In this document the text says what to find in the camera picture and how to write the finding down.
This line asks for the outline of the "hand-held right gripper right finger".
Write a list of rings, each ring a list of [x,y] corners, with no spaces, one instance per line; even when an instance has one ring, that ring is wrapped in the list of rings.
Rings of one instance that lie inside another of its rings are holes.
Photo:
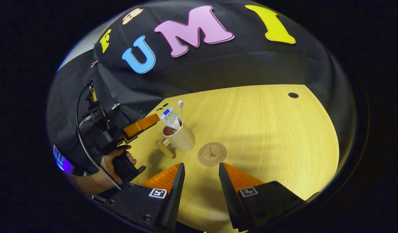
[[[232,227],[239,232],[264,232],[307,205],[278,181],[263,182],[225,162],[218,174]]]

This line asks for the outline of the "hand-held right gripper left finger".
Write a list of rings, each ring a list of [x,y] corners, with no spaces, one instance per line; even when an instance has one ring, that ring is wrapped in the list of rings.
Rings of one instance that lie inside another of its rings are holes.
[[[185,178],[178,163],[142,185],[125,183],[102,205],[137,232],[174,232]]]

